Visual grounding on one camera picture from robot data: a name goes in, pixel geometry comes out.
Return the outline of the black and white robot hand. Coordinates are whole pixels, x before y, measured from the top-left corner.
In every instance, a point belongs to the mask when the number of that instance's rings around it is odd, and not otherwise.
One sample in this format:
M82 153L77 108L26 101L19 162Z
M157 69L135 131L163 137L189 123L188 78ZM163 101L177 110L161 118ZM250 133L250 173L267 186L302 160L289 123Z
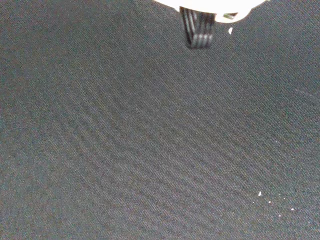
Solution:
M264 0L158 0L180 13L190 49L207 49L214 39L215 24L234 24L245 19Z

